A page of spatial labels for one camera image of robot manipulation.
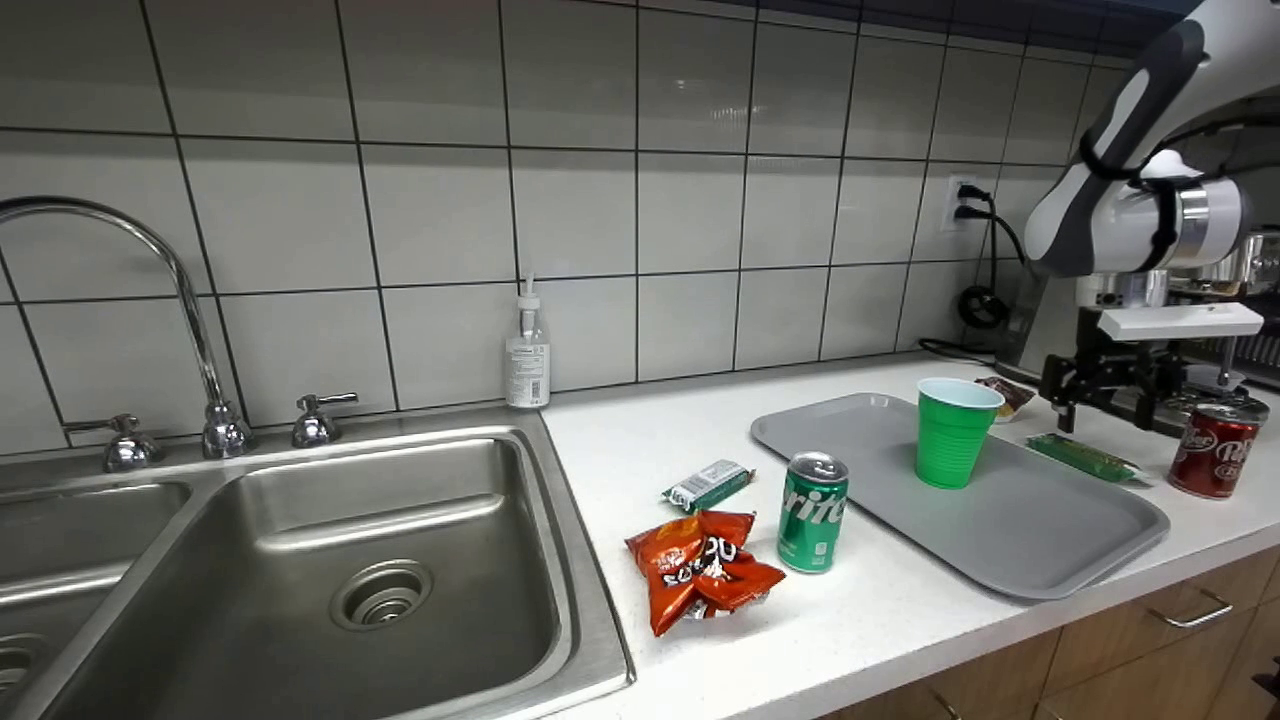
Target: chip bag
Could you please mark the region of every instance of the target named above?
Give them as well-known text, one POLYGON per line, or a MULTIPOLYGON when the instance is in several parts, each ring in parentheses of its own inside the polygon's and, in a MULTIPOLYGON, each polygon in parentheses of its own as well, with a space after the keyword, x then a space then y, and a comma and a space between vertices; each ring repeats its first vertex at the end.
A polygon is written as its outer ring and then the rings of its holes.
POLYGON ((663 635, 681 615, 738 613, 783 579, 780 569, 745 547, 752 524, 757 516, 749 511, 701 511, 626 540, 648 579, 652 635, 663 635))

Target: green cup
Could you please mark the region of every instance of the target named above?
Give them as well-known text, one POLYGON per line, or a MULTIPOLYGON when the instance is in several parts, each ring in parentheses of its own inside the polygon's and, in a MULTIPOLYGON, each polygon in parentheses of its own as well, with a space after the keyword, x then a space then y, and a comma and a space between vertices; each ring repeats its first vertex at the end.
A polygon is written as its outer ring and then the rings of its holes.
POLYGON ((1004 396, 951 375, 927 375, 916 383, 916 394, 916 477, 937 487, 965 487, 973 482, 975 462, 984 457, 989 430, 1004 396))

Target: sink basin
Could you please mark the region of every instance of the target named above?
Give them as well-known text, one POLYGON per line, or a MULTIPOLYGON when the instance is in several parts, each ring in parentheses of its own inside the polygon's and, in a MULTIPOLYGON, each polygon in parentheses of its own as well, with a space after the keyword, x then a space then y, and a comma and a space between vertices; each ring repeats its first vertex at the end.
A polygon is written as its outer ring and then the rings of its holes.
POLYGON ((0 715, 46 673, 185 498, 181 484, 112 484, 0 499, 0 715))
POLYGON ((545 715, 626 679, 537 417, 245 470, 200 503, 46 715, 545 715))

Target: wooden cabinet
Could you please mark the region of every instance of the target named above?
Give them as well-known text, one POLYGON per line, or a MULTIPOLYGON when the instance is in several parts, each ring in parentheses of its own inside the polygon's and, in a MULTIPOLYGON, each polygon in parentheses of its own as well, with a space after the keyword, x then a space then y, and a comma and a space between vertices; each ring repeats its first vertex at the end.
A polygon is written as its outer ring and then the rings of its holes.
POLYGON ((1271 553, 1248 558, 1063 627, 1049 689, 1079 685, 1096 673, 1120 670, 1163 645, 1186 639, 1186 631, 1196 627, 1177 627, 1177 624, 1202 620, 1215 607, 1233 607, 1233 615, 1248 615, 1248 607, 1258 605, 1271 579, 1271 563, 1275 563, 1271 553))
POLYGON ((832 720, 1032 720, 1057 631, 980 658, 932 679, 843 709, 832 720))
POLYGON ((1224 615, 1163 652, 1049 691, 1036 720, 1202 720, 1245 624, 1248 615, 1224 615))
POLYGON ((1280 658, 1275 561, 1224 563, 837 720, 1268 720, 1252 678, 1280 658))
POLYGON ((1252 678, 1275 673, 1280 658, 1280 602, 1258 605, 1235 650, 1235 662, 1224 678, 1224 689, 1213 706, 1213 720, 1268 720, 1275 712, 1275 698, 1265 691, 1252 678))

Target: soap dispenser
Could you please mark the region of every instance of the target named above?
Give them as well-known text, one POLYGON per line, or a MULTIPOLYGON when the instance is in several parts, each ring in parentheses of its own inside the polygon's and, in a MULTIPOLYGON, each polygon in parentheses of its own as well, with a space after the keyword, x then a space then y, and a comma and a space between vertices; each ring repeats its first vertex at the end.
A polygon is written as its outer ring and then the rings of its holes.
POLYGON ((518 327, 506 341, 506 403, 511 408, 548 408, 550 399, 550 344, 540 327, 545 300, 530 294, 530 280, 516 294, 518 327))

